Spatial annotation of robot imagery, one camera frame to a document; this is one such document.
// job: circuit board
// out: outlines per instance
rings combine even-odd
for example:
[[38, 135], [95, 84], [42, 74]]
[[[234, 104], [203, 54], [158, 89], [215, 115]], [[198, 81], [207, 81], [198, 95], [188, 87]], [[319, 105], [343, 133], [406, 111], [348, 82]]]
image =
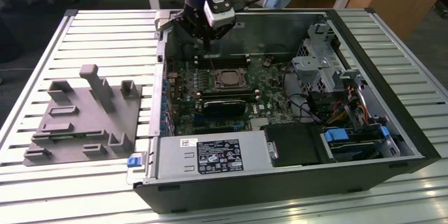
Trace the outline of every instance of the circuit board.
[[218, 70], [199, 70], [188, 61], [175, 63], [178, 68], [171, 76], [176, 79], [172, 78], [170, 82], [176, 113], [174, 116], [176, 135], [251, 131], [250, 121], [258, 118], [267, 118], [270, 124], [288, 123], [295, 120], [279, 85], [283, 63], [274, 63], [267, 67], [263, 65], [264, 60], [266, 56], [252, 56], [247, 68], [238, 69], [244, 73], [246, 85], [258, 90], [258, 101], [247, 103], [242, 116], [212, 119], [198, 112], [195, 95], [199, 91], [216, 90]]

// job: slotted metal surface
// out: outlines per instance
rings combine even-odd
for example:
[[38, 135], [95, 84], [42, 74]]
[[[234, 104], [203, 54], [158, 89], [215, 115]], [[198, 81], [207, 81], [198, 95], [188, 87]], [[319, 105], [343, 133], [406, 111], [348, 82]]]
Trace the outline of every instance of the slotted metal surface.
[[[74, 87], [87, 87], [76, 75], [84, 63], [100, 66], [99, 74], [107, 77], [111, 85], [124, 79], [144, 85], [136, 150], [143, 151], [148, 144], [156, 61], [155, 12], [80, 11], [76, 17], [64, 18], [30, 86], [0, 131], [6, 139], [0, 150], [0, 223], [415, 223], [447, 218], [446, 91], [439, 89], [432, 76], [375, 17], [364, 10], [342, 10], [339, 13], [435, 144], [442, 161], [414, 174], [392, 178], [366, 192], [180, 215], [159, 215], [151, 211], [127, 184], [126, 159], [23, 166], [23, 153], [50, 101], [46, 89], [51, 80], [68, 78]], [[356, 68], [350, 54], [343, 53]]]

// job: warning label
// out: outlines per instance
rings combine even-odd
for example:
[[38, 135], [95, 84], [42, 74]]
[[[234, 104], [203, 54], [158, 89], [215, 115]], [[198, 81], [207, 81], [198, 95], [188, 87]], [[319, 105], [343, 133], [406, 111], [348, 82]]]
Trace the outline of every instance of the warning label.
[[239, 140], [198, 142], [198, 167], [200, 174], [244, 170]]

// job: white table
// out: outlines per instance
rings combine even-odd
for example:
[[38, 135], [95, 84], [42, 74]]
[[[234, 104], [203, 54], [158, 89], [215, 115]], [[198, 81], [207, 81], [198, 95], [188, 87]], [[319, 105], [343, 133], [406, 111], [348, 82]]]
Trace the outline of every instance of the white table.
[[[156, 61], [155, 10], [91, 10], [68, 15], [0, 130], [0, 223], [428, 223], [448, 218], [448, 94], [375, 14], [339, 14], [434, 143], [443, 160], [370, 191], [159, 215], [127, 184], [127, 159], [26, 167], [23, 154], [47, 109], [51, 79], [78, 78], [82, 64], [116, 85], [144, 86], [136, 151], [148, 148]], [[348, 64], [356, 68], [346, 50]]]

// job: cpu socket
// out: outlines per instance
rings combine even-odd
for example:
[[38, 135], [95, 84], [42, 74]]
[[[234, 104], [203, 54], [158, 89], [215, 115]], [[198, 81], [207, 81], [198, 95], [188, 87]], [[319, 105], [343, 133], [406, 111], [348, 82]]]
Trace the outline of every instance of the cpu socket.
[[215, 71], [215, 88], [218, 90], [247, 89], [243, 69], [222, 69]]

